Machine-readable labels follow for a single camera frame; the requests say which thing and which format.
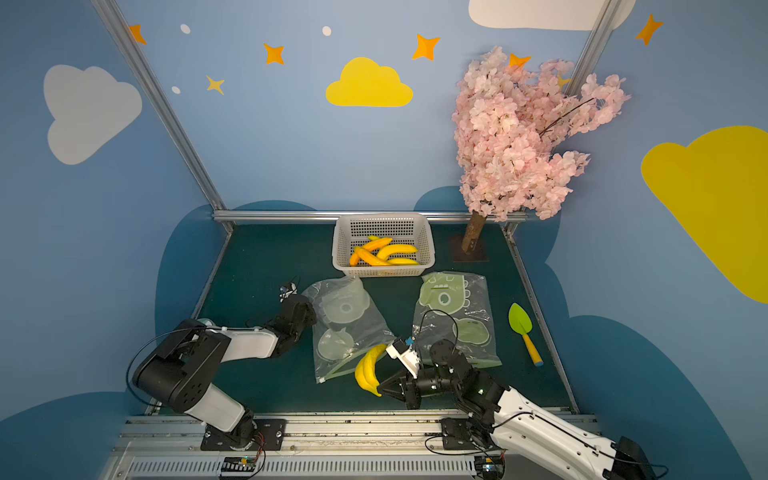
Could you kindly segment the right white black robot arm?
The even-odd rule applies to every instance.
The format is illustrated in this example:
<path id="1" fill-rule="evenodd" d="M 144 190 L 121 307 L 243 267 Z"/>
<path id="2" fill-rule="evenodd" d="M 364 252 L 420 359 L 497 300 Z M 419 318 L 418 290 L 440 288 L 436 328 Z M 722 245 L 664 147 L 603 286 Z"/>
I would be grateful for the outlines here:
<path id="1" fill-rule="evenodd" d="M 660 479 L 668 472 L 633 440 L 612 441 L 583 430 L 497 382 L 450 340 L 433 344 L 429 355 L 432 364 L 425 367 L 414 341 L 397 339 L 372 348 L 358 363 L 355 379 L 362 389 L 409 409 L 420 408 L 428 396 L 452 395 L 466 416 L 442 421 L 445 452 L 510 452 L 563 479 Z"/>

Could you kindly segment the green printed zip bag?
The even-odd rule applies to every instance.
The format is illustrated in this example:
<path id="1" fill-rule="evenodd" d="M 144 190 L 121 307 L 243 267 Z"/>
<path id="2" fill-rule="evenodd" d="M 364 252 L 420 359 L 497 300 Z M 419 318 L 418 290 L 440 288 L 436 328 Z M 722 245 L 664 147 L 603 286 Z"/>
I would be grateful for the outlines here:
<path id="1" fill-rule="evenodd" d="M 441 340 L 453 342 L 477 368 L 502 364 L 496 352 L 495 323 L 486 278 L 443 271 L 422 277 L 415 305 L 413 336 L 424 364 L 429 350 Z"/>

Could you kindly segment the clear zip bag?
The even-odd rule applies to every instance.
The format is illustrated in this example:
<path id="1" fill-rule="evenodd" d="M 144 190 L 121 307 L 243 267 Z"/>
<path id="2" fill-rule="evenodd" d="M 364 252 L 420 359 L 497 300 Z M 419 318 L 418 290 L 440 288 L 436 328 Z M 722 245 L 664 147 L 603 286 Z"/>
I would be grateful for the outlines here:
<path id="1" fill-rule="evenodd" d="M 303 291 L 317 317 L 312 327 L 316 382 L 352 373 L 370 349 L 394 340 L 357 277 L 318 281 Z"/>

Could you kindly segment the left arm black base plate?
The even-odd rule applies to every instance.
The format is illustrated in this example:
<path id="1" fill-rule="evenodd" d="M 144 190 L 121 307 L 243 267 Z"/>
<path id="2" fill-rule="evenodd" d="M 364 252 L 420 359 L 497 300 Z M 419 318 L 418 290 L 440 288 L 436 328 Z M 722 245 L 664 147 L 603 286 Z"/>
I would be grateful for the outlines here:
<path id="1" fill-rule="evenodd" d="M 207 426 L 201 451 L 279 451 L 285 437 L 286 419 L 246 416 L 231 432 Z"/>

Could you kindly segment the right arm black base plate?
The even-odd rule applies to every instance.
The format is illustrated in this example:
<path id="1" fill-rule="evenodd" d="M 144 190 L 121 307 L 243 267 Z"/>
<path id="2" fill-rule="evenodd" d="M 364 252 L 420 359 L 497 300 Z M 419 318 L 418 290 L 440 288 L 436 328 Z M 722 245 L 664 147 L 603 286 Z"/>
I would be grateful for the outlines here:
<path id="1" fill-rule="evenodd" d="M 443 418 L 440 420 L 442 447 L 448 451 L 492 450 L 496 446 L 490 433 L 469 418 Z"/>

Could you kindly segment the yellow banana bag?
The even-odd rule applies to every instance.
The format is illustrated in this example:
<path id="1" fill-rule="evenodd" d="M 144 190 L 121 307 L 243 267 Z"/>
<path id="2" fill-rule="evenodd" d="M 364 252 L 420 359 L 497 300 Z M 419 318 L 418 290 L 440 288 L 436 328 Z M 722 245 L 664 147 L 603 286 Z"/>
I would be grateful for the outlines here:
<path id="1" fill-rule="evenodd" d="M 388 260 L 388 263 L 396 266 L 420 265 L 416 260 L 409 259 L 409 258 L 393 258 Z"/>
<path id="2" fill-rule="evenodd" d="M 386 353 L 387 345 L 380 344 L 371 348 L 360 360 L 355 368 L 355 380 L 358 386 L 377 397 L 381 397 L 378 391 L 380 385 L 376 377 L 376 363 Z"/>
<path id="3" fill-rule="evenodd" d="M 418 249 L 413 245 L 407 245 L 407 244 L 390 244 L 385 247 L 382 247 L 378 253 L 377 257 L 381 260 L 388 260 L 392 255 L 397 254 L 415 254 L 418 252 Z"/>

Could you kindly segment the orange banana bag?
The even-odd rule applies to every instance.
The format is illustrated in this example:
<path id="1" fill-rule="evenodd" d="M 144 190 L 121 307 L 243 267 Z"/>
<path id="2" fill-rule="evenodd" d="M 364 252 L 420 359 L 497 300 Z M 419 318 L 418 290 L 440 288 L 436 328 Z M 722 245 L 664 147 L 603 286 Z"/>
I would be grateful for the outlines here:
<path id="1" fill-rule="evenodd" d="M 385 247 L 385 246 L 389 245 L 391 243 L 391 241 L 392 241 L 391 238 L 380 238 L 380 239 L 376 239 L 376 240 L 371 240 L 371 241 L 369 241 L 368 243 L 366 243 L 365 245 L 363 245 L 361 247 L 366 249 L 366 250 L 368 250 L 373 255 L 375 255 L 374 254 L 375 250 L 379 250 L 382 247 Z M 359 257 L 353 252 L 352 256 L 349 259 L 349 265 L 350 266 L 357 266 L 360 261 L 362 261 L 362 260 L 360 260 Z"/>
<path id="2" fill-rule="evenodd" d="M 360 260 L 371 266 L 390 266 L 388 261 L 378 258 L 376 255 L 373 255 L 371 252 L 362 247 L 356 247 L 354 253 L 359 257 Z"/>

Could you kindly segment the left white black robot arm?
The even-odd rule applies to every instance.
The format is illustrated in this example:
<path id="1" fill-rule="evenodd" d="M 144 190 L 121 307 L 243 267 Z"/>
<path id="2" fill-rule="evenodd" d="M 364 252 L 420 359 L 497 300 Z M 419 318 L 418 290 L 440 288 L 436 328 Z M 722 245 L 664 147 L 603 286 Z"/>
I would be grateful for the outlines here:
<path id="1" fill-rule="evenodd" d="M 277 358 L 316 322 L 312 302 L 299 294 L 283 299 L 279 315 L 264 326 L 230 329 L 185 320 L 133 371 L 131 384 L 174 412 L 243 443 L 253 430 L 250 412 L 213 384 L 220 365 Z"/>

